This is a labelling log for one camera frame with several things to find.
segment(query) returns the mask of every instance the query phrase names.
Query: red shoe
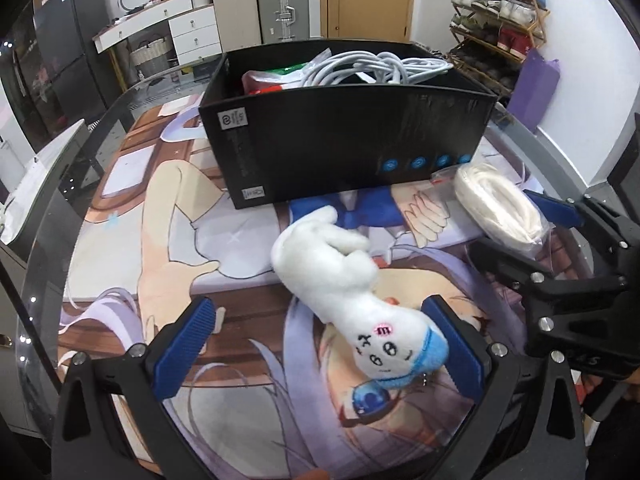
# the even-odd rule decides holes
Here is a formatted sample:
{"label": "red shoe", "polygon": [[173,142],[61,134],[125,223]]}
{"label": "red shoe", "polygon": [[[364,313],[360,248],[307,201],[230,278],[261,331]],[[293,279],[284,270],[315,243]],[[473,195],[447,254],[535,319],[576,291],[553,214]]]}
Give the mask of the red shoe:
{"label": "red shoe", "polygon": [[531,38],[526,34],[521,34],[515,30],[511,31],[511,37],[513,38],[513,43],[511,43],[511,49],[509,51],[511,52],[511,55],[519,59],[527,59],[529,50],[533,48]]}
{"label": "red shoe", "polygon": [[503,27],[500,29],[500,34],[498,35],[498,48],[506,50],[507,52],[511,50],[511,45],[513,44],[513,36],[512,30],[510,28]]}

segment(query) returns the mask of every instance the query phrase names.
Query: black box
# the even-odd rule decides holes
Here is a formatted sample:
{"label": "black box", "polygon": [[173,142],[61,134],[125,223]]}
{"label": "black box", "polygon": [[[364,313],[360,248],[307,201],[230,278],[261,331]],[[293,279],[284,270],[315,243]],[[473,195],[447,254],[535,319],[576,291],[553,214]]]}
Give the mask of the black box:
{"label": "black box", "polygon": [[430,56],[414,44],[365,40],[274,43],[223,54],[200,117],[236,208],[425,180],[475,152],[496,96],[455,69],[409,86],[243,94],[248,70],[308,62],[327,47],[332,54]]}

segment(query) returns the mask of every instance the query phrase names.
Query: desk leg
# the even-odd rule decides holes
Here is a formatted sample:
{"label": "desk leg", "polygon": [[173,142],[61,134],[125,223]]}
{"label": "desk leg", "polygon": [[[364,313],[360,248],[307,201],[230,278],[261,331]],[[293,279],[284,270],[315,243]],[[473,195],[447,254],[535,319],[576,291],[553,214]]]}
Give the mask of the desk leg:
{"label": "desk leg", "polygon": [[122,70],[120,69],[120,65],[118,64],[118,59],[116,58],[116,53],[113,47],[109,47],[107,49],[107,52],[109,53],[109,59],[111,59],[111,64],[113,65],[113,69],[115,70],[116,78],[118,79],[120,88],[122,89],[122,92],[126,92],[127,82],[124,81],[124,76],[122,75]]}

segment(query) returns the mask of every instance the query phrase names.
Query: purple bag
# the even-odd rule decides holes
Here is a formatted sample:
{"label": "purple bag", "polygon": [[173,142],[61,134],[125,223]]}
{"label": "purple bag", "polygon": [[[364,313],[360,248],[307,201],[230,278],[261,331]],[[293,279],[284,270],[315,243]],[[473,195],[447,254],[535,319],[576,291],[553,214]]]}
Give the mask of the purple bag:
{"label": "purple bag", "polygon": [[545,115],[546,108],[556,91],[560,79],[560,62],[545,61],[532,48],[522,64],[516,88],[507,111],[533,132]]}

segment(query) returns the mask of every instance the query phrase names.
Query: anime print mat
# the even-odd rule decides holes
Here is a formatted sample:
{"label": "anime print mat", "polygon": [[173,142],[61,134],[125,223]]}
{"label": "anime print mat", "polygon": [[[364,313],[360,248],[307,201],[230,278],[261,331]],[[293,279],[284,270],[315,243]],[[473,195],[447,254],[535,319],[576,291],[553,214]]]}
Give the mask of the anime print mat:
{"label": "anime print mat", "polygon": [[[100,358],[150,341],[204,294],[226,308],[222,331],[165,406],[219,478],[289,479],[317,467],[349,479],[445,445],[472,406],[446,369],[400,391],[370,382],[340,334],[278,282],[269,255],[286,226],[331,204],[339,225],[372,241],[380,298],[419,308],[439,294],[482,334],[521,349],[519,297],[465,262],[465,244],[481,232],[450,181],[236,210],[197,116],[199,99],[143,114],[107,168],[70,264],[61,374],[76,351]],[[540,188],[484,139],[474,159]],[[576,277],[555,233],[539,259]],[[158,470],[126,404],[115,404],[140,462]]]}

